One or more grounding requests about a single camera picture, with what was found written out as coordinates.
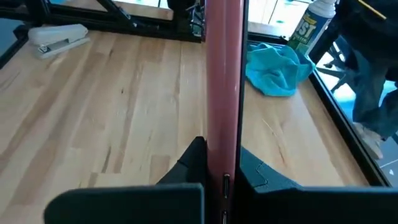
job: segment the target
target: jeans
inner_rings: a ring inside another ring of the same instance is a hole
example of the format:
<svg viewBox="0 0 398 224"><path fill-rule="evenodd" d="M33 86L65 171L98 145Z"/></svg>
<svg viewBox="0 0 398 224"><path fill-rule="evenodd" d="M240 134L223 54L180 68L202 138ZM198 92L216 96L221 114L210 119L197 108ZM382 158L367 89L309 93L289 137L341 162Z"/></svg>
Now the jeans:
<svg viewBox="0 0 398 224"><path fill-rule="evenodd" d="M359 52L354 52L359 80L355 88L353 120L387 139L398 130L398 90L388 93L379 106L388 67L369 63Z"/></svg>

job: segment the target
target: blue cloth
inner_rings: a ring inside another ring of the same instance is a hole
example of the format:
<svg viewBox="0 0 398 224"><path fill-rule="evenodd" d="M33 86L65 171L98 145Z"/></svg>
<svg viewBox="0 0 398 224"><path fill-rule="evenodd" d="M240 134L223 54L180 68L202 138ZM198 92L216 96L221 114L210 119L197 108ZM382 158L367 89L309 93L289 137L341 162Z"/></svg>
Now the blue cloth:
<svg viewBox="0 0 398 224"><path fill-rule="evenodd" d="M297 85L315 69L310 59L296 54L289 46L249 46L247 59L247 78L268 96L292 96Z"/></svg>

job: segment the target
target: stapler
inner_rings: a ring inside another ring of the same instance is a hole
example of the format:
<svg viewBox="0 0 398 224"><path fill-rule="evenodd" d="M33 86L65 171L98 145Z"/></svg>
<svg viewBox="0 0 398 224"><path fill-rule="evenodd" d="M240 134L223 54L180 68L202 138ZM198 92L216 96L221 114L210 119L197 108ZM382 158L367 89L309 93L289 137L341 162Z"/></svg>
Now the stapler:
<svg viewBox="0 0 398 224"><path fill-rule="evenodd" d="M81 24L37 27L28 32L29 40L36 46L35 55L48 58L90 41L88 30Z"/></svg>

